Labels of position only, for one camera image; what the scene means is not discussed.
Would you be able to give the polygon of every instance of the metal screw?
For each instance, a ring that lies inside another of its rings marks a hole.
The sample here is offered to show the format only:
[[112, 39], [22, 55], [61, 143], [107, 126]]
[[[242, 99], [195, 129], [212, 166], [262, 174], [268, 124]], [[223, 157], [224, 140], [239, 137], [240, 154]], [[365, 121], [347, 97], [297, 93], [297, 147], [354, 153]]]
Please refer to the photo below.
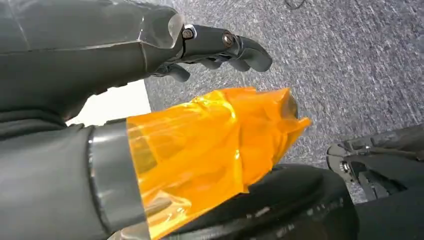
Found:
[[229, 48], [234, 44], [234, 40], [233, 40], [233, 35], [231, 34], [231, 32], [224, 32], [224, 34], [222, 35], [222, 41], [224, 42], [224, 45]]
[[183, 39], [192, 39], [194, 37], [193, 31], [191, 29], [184, 29], [182, 31]]
[[340, 163], [340, 170], [342, 170], [345, 173], [348, 173], [351, 170], [351, 167], [349, 166], [349, 164], [345, 161]]

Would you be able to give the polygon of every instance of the plastic wrap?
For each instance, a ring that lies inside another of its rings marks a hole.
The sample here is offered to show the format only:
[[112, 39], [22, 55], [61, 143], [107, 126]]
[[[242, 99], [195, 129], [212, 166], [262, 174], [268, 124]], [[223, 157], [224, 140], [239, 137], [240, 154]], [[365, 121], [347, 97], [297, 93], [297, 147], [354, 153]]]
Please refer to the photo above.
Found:
[[288, 88], [216, 90], [129, 117], [127, 130], [152, 239], [247, 193], [310, 124]]

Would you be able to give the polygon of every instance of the prosthetic hand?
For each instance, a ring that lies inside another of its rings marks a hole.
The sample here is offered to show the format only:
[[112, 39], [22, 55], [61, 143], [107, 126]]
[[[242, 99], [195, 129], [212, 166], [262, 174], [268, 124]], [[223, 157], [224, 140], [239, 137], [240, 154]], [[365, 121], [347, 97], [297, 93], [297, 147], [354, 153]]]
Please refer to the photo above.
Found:
[[253, 40], [148, 2], [0, 3], [0, 239], [105, 239], [145, 220], [125, 120], [65, 124], [91, 95], [152, 75], [186, 81], [178, 63], [272, 64]]

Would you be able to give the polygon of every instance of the gray fabric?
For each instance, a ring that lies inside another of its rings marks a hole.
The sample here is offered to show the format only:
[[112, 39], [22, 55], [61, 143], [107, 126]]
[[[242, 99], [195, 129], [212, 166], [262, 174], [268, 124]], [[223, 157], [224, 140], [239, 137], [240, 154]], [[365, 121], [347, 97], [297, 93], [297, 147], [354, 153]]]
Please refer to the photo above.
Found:
[[186, 83], [148, 79], [152, 110], [219, 88], [291, 87], [314, 123], [282, 161], [323, 168], [331, 143], [423, 122], [423, 1], [306, 1], [289, 10], [283, 0], [174, 0], [188, 23], [257, 40], [274, 64], [265, 73], [191, 65]]

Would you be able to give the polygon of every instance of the black mechanical part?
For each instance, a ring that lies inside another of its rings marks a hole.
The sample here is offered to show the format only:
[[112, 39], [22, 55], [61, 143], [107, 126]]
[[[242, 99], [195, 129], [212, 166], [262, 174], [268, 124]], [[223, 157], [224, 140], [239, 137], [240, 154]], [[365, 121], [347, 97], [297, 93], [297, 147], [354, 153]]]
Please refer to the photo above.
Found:
[[226, 29], [190, 24], [185, 26], [181, 36], [184, 48], [180, 58], [164, 63], [154, 76], [172, 76], [179, 82], [185, 82], [190, 74], [177, 63], [200, 63], [215, 70], [224, 62], [229, 62], [241, 72], [250, 68], [265, 72], [273, 63], [267, 51], [257, 42], [234, 35]]
[[424, 124], [347, 140], [327, 151], [331, 170], [357, 182], [369, 201], [415, 188], [424, 181]]
[[424, 187], [355, 206], [359, 216], [359, 240], [424, 239]]
[[261, 181], [165, 239], [357, 240], [358, 217], [335, 173], [281, 164]]

